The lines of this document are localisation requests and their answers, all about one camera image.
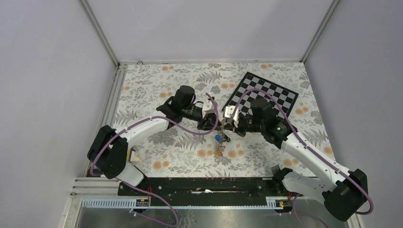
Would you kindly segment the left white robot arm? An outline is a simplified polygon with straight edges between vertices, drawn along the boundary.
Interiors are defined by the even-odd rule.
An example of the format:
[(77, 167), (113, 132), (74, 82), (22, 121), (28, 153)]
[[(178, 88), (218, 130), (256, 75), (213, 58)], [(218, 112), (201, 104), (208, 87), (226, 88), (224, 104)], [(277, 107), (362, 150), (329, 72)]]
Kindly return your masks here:
[(195, 98), (195, 90), (182, 85), (151, 116), (121, 130), (109, 125), (101, 127), (87, 154), (91, 162), (90, 175), (120, 180), (129, 185), (135, 195), (144, 194), (147, 191), (145, 175), (127, 161), (131, 147), (173, 126), (193, 135), (207, 135), (218, 130), (219, 110), (214, 98), (207, 95), (202, 107), (197, 106)]

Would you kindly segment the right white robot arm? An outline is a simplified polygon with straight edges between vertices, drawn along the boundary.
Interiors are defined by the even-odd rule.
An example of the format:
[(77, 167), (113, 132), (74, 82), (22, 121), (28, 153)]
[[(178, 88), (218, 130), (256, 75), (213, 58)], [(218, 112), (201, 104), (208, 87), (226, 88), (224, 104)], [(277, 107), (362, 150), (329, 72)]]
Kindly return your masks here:
[(277, 116), (273, 104), (260, 98), (251, 104), (252, 114), (242, 115), (235, 106), (224, 108), (225, 129), (240, 136), (260, 133), (278, 149), (292, 155), (316, 176), (315, 179), (282, 169), (272, 183), (280, 196), (289, 191), (299, 193), (322, 203), (327, 211), (340, 221), (347, 221), (367, 202), (367, 175), (360, 169), (352, 171), (318, 151), (286, 119)]

